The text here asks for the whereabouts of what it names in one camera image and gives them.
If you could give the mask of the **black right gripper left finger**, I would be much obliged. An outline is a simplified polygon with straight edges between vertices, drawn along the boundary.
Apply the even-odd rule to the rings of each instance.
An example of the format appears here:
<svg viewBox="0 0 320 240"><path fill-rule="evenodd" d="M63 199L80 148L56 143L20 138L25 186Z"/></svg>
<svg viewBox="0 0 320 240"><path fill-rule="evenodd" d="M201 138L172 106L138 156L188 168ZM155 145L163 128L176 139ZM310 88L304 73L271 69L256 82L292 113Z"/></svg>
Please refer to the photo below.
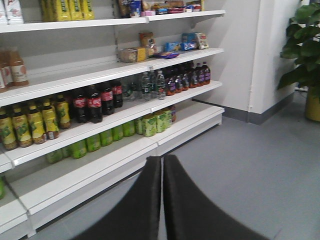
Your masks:
<svg viewBox="0 0 320 240"><path fill-rule="evenodd" d="M75 240L157 240L162 164L149 156L139 177L118 204Z"/></svg>

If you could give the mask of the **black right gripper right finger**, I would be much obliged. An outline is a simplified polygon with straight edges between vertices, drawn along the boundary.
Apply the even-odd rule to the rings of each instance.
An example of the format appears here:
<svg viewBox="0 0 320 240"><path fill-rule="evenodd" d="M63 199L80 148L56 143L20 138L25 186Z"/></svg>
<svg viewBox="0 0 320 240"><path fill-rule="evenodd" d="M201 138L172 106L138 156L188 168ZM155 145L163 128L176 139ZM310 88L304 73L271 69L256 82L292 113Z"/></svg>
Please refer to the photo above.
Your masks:
<svg viewBox="0 0 320 240"><path fill-rule="evenodd" d="M163 203L169 240L265 239L215 205L175 155L166 155L163 163Z"/></svg>

